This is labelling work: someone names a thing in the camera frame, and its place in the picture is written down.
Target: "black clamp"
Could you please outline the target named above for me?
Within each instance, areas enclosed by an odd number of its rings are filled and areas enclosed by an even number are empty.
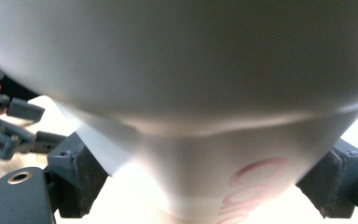
[[[338,140],[297,186],[323,217],[350,218],[358,206],[358,148]]]
[[[44,112],[45,109],[40,106],[30,105],[18,98],[10,100],[8,96],[0,94],[0,114],[6,113],[11,117],[38,122],[42,119]]]
[[[0,120],[0,159],[8,161],[16,152],[49,154],[64,138],[54,133],[32,134]]]
[[[90,212],[107,173],[76,133],[48,154],[48,167],[23,168],[0,179],[0,223],[56,223]]]

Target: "black mount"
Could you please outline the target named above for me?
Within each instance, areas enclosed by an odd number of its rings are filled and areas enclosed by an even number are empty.
[[[358,148],[339,140],[297,186],[323,217],[351,217],[358,206]]]
[[[0,179],[0,223],[56,223],[90,212],[107,174],[76,133],[48,154],[48,167],[23,168]]]

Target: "metal screw hole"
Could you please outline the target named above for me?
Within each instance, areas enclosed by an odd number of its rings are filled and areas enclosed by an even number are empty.
[[[8,181],[7,183],[11,184],[11,185],[15,185],[15,184],[20,184],[22,182],[25,182],[26,180],[28,180],[29,178],[31,178],[32,173],[30,172],[22,172],[16,175],[13,175]]]

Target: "red logo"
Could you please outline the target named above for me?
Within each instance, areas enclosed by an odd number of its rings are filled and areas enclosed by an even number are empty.
[[[271,195],[274,180],[280,178],[287,167],[286,158],[276,157],[254,162],[232,176],[228,185],[233,189],[222,201],[219,221],[215,224],[239,224]],[[257,175],[261,183],[249,183],[247,175]]]

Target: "black plastic bracket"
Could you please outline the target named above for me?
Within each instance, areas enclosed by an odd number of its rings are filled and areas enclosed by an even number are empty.
[[[8,116],[19,119],[28,119],[33,122],[40,121],[44,112],[45,108],[37,105],[30,105],[26,101],[18,98],[11,99],[7,109]]]
[[[297,186],[323,217],[351,217],[358,206],[358,148],[340,139]]]
[[[43,170],[24,168],[0,179],[0,223],[56,223]]]
[[[0,223],[55,223],[90,212],[107,173],[76,133],[48,154],[48,167],[24,168],[0,179]]]
[[[49,154],[64,139],[54,133],[32,134],[0,120],[0,159],[10,160],[15,152]]]

